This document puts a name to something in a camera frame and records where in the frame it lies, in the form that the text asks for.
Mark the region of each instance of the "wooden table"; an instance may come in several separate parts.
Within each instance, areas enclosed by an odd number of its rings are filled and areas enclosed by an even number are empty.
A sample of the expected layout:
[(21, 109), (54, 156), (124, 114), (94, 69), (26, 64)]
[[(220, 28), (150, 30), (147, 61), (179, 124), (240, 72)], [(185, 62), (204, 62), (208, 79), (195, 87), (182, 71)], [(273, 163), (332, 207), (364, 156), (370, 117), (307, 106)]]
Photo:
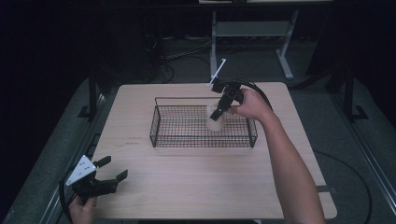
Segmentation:
[[(325, 180), (289, 91), (283, 83), (256, 83), (268, 96), (317, 186)], [(155, 97), (219, 97), (205, 84), (127, 85), (119, 89), (93, 160), (111, 156), (100, 180), (128, 169), (115, 194), (101, 196), (99, 218), (283, 218), (268, 147), (258, 122), (255, 147), (153, 147), (149, 132)], [(326, 218), (337, 211), (329, 192), (319, 194)]]

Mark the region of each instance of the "cable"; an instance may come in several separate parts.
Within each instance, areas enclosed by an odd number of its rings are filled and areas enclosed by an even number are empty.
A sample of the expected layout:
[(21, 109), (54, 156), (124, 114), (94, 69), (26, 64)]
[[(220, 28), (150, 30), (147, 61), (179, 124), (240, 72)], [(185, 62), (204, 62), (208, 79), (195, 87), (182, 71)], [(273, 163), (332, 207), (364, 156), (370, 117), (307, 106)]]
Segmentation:
[(343, 165), (345, 165), (347, 168), (349, 168), (353, 173), (355, 173), (355, 175), (358, 176), (358, 178), (361, 180), (361, 183), (363, 184), (363, 186), (364, 186), (365, 189), (366, 189), (367, 197), (368, 197), (368, 200), (369, 200), (369, 211), (368, 211), (368, 213), (367, 213), (366, 219), (365, 219), (364, 222), (363, 222), (364, 224), (368, 224), (369, 221), (370, 221), (370, 219), (371, 219), (371, 214), (372, 214), (372, 211), (373, 211), (373, 199), (372, 199), (372, 195), (371, 195), (370, 189), (369, 189), (369, 187), (368, 187), (366, 181), (363, 179), (363, 177), (362, 177), (351, 165), (349, 165), (348, 163), (346, 163), (346, 162), (344, 162), (344, 161), (341, 161), (340, 159), (335, 158), (334, 156), (332, 156), (332, 155), (330, 155), (330, 154), (327, 154), (327, 153), (325, 153), (325, 152), (317, 151), (317, 150), (314, 150), (314, 149), (313, 149), (313, 151), (316, 152), (316, 153), (318, 153), (318, 154), (321, 154), (321, 155), (323, 155), (323, 156), (326, 156), (326, 157), (328, 157), (328, 158), (330, 158), (330, 159), (333, 159), (334, 161), (340, 162), (341, 164), (343, 164)]
[(223, 85), (227, 86), (227, 85), (232, 85), (234, 83), (238, 83), (238, 84), (250, 87), (254, 91), (258, 92), (259, 95), (262, 97), (262, 99), (265, 101), (265, 103), (267, 103), (270, 106), (270, 108), (273, 109), (271, 106), (271, 103), (268, 100), (268, 97), (265, 95), (265, 93), (258, 86), (256, 86), (256, 84), (254, 82), (248, 80), (247, 78), (244, 78), (244, 77), (235, 78), (235, 79), (232, 79), (231, 81), (221, 81), (219, 84), (223, 84)]
[(199, 52), (199, 51), (201, 51), (203, 49), (206, 49), (211, 43), (210, 38), (207, 38), (207, 39), (208, 39), (208, 41), (206, 43), (204, 43), (203, 45), (201, 45), (201, 46), (198, 46), (198, 47), (196, 47), (194, 49), (186, 50), (186, 51), (178, 53), (178, 54), (174, 54), (174, 55), (170, 55), (170, 56), (162, 56), (161, 59), (175, 59), (175, 58), (179, 58), (179, 57), (182, 57), (182, 56), (190, 55), (190, 54)]
[(163, 84), (169, 83), (169, 82), (173, 82), (172, 79), (175, 77), (175, 70), (173, 69), (172, 66), (165, 64), (165, 69), (170, 69), (171, 70), (171, 77), (169, 77), (168, 79), (166, 79), (165, 73), (161, 70), (158, 70), (158, 72), (160, 73), (160, 76), (162, 76), (162, 82)]
[(183, 56), (183, 57), (180, 57), (180, 58), (177, 58), (177, 59), (173, 59), (173, 60), (171, 60), (171, 61), (174, 61), (174, 60), (181, 60), (181, 59), (198, 59), (198, 60), (204, 62), (205, 64), (207, 64), (207, 66), (210, 67), (210, 63), (209, 63), (207, 60), (205, 60), (205, 59), (203, 59), (203, 58), (201, 58), (201, 57), (198, 57), (198, 56)]
[(150, 49), (146, 49), (148, 52), (151, 52), (157, 47), (157, 38), (154, 35), (145, 35), (145, 37), (151, 37), (154, 40), (153, 46)]
[(69, 167), (69, 169), (67, 169), (66, 172), (64, 172), (64, 176), (62, 177), (62, 179), (59, 181), (59, 201), (61, 203), (61, 207), (62, 207), (62, 213), (58, 216), (58, 220), (57, 223), (59, 222), (59, 220), (61, 219), (62, 214), (65, 214), (67, 219), (70, 221), (70, 223), (72, 223), (72, 218), (70, 217), (70, 213), (69, 213), (69, 205), (70, 203), (74, 200), (74, 197), (72, 197), (71, 200), (69, 200), (68, 202), (66, 202), (65, 199), (65, 190), (64, 190), (64, 181), (66, 180), (67, 176), (70, 174), (70, 172), (72, 172), (75, 167), (77, 165), (74, 165), (72, 167)]
[(221, 54), (235, 54), (249, 49), (250, 45), (246, 41), (225, 40), (219, 42), (218, 52)]

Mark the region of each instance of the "hand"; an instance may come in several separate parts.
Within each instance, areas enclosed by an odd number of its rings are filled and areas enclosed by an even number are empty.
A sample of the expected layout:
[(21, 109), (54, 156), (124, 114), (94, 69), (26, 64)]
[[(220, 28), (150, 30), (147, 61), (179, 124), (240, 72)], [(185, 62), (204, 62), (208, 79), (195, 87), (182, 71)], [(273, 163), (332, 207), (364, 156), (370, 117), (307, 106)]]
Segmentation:
[(260, 94), (253, 90), (241, 89), (244, 94), (244, 102), (241, 105), (233, 105), (228, 112), (236, 113), (247, 119), (264, 121), (268, 116), (273, 116), (271, 107), (265, 103)]
[(94, 207), (97, 198), (90, 198), (83, 204), (77, 196), (69, 205), (69, 212), (74, 224), (91, 224), (93, 223)]

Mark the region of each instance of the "dark background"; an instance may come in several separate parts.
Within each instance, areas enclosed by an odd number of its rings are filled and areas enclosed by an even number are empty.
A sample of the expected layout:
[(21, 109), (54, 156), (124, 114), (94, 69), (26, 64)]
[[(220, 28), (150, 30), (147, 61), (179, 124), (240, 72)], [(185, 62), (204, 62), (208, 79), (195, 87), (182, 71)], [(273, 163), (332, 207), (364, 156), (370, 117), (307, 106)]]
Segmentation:
[[(131, 11), (103, 10), (106, 2), (104, 6), (100, 3), (1, 2), (1, 219), (71, 96), (90, 73), (96, 74), (102, 92), (124, 82), (150, 82), (156, 76), (158, 52), (147, 53), (141, 35), (155, 34), (155, 21), (142, 22)], [(396, 126), (395, 4), (391, 0), (335, 3), (307, 74), (314, 76), (341, 61), (366, 85)], [(81, 4), (93, 9), (76, 7)], [(315, 40), (317, 15), (303, 11), (293, 38)], [(210, 22), (210, 16), (164, 15), (163, 31), (179, 38), (208, 35), (210, 27), (204, 24)], [(130, 78), (122, 80), (119, 75), (123, 73), (131, 74)]]

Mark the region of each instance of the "wire basket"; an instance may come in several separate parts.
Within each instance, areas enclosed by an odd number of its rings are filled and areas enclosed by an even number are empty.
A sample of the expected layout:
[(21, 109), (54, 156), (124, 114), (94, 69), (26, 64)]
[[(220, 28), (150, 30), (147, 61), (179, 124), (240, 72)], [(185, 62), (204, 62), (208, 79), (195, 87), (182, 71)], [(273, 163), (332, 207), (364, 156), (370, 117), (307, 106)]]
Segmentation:
[(191, 104), (209, 98), (155, 98), (149, 135), (154, 147), (254, 147), (256, 143), (253, 119), (224, 113), (224, 128), (212, 132), (206, 127), (206, 105), (158, 105), (159, 99), (188, 99)]

